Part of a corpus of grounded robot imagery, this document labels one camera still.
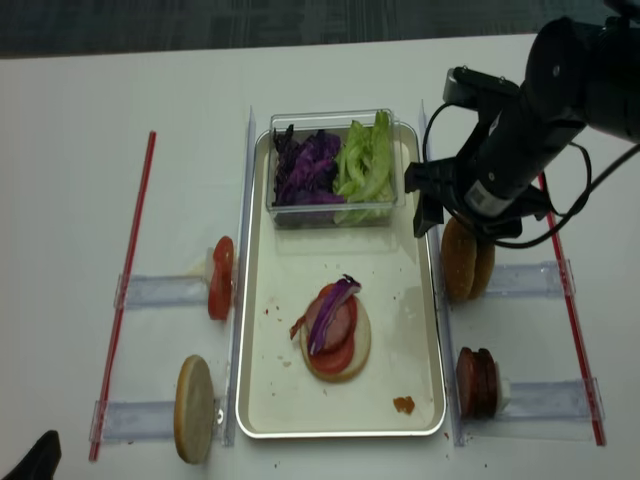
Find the floor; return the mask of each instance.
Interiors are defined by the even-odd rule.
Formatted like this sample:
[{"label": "floor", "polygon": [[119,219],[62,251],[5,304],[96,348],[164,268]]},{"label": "floor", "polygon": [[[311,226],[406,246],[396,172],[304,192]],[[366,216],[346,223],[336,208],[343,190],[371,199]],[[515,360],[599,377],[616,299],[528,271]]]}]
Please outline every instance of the floor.
[{"label": "floor", "polygon": [[602,0],[0,0],[0,56],[499,35],[607,14]]}]

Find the red straw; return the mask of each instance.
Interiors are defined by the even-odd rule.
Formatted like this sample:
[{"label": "red straw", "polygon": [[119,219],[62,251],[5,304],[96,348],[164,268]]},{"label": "red straw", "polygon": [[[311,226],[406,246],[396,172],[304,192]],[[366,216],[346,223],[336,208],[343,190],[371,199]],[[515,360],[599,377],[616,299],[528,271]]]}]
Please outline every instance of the red straw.
[{"label": "red straw", "polygon": [[[138,230],[140,230],[140,219],[142,218],[142,205],[144,197],[147,193],[147,184],[149,183],[149,174],[151,173],[151,161],[153,160],[153,149],[156,144],[156,132],[149,132],[149,141],[147,143],[147,154],[144,159],[142,168],[142,178],[140,178],[140,189],[138,190],[138,200],[136,201],[136,210],[133,214],[133,223],[131,224],[131,233],[129,234],[129,247],[127,248],[127,256],[124,261],[124,269],[122,271],[122,289],[121,292],[127,291],[131,269],[133,267],[133,255],[136,252],[136,243],[138,242]],[[122,326],[122,317],[124,315],[123,308],[117,308],[113,316],[113,328],[111,329],[111,341],[109,342],[109,351],[107,353],[107,363],[104,367],[104,376],[102,377],[102,390],[100,391],[100,413],[98,416],[98,426],[96,429],[97,441],[91,442],[91,450],[89,451],[89,461],[98,460],[98,451],[100,450],[100,437],[102,436],[102,425],[106,403],[109,399],[109,383],[111,381],[111,368],[113,360],[116,356],[116,347],[118,345],[118,337],[120,336],[120,327]]]},{"label": "red straw", "polygon": [[[540,187],[544,188],[542,177],[538,177]],[[547,215],[547,223],[549,228],[556,226],[556,217],[552,212]],[[602,425],[602,419],[599,418],[598,406],[595,399],[595,393],[587,382],[590,382],[593,377],[591,375],[591,368],[589,367],[589,359],[587,358],[587,349],[584,345],[582,338],[582,330],[580,329],[580,319],[578,318],[578,308],[576,307],[573,292],[571,291],[569,281],[567,279],[567,272],[565,269],[566,260],[564,256],[564,250],[562,250],[562,243],[560,242],[560,236],[556,233],[551,237],[553,241],[553,250],[556,253],[556,261],[560,269],[560,275],[562,278],[562,287],[564,289],[564,299],[567,303],[567,311],[569,312],[569,322],[571,323],[571,332],[573,333],[573,342],[576,346],[576,352],[578,354],[578,363],[580,364],[580,373],[582,379],[587,386],[587,399],[589,401],[589,409],[591,410],[591,426],[593,427],[593,435],[596,439],[596,445],[603,447],[607,444],[604,436],[604,426]]]}]

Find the metal tray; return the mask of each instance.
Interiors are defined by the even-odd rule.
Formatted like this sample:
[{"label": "metal tray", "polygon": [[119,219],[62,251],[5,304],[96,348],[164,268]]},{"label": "metal tray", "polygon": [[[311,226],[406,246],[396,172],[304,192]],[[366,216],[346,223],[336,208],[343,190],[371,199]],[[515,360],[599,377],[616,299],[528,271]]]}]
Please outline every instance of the metal tray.
[{"label": "metal tray", "polygon": [[[419,161],[415,131],[400,124],[405,162]],[[276,230],[265,207],[269,137],[256,142],[236,414],[253,438],[430,435],[446,401],[426,239],[413,237],[415,199],[388,227]],[[360,281],[372,345],[364,370],[343,384],[306,368],[289,327],[327,283]],[[411,415],[396,397],[411,396]]]}]

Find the food crumb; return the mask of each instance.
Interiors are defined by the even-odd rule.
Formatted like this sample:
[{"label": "food crumb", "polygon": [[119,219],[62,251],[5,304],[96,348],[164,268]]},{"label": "food crumb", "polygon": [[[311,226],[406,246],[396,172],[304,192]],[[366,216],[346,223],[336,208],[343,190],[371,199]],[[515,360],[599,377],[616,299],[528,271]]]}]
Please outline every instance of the food crumb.
[{"label": "food crumb", "polygon": [[407,415],[411,415],[411,412],[413,412],[416,406],[411,396],[394,398],[393,405],[396,407],[398,413],[404,412]]}]

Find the shredded red cabbage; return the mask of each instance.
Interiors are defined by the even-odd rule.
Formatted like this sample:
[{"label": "shredded red cabbage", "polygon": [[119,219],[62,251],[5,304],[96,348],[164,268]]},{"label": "shredded red cabbage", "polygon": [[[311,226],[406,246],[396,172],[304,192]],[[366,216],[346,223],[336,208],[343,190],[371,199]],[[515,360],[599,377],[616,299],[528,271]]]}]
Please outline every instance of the shredded red cabbage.
[{"label": "shredded red cabbage", "polygon": [[278,152],[274,205],[344,203],[344,197],[333,192],[340,137],[318,130],[299,144],[289,125],[285,133],[274,132],[273,142]]},{"label": "shredded red cabbage", "polygon": [[362,288],[357,281],[349,275],[338,280],[329,295],[324,298],[318,318],[316,318],[311,333],[309,334],[309,354],[315,355],[324,348],[327,339],[327,330],[335,318],[335,313],[351,295],[358,293]]}]

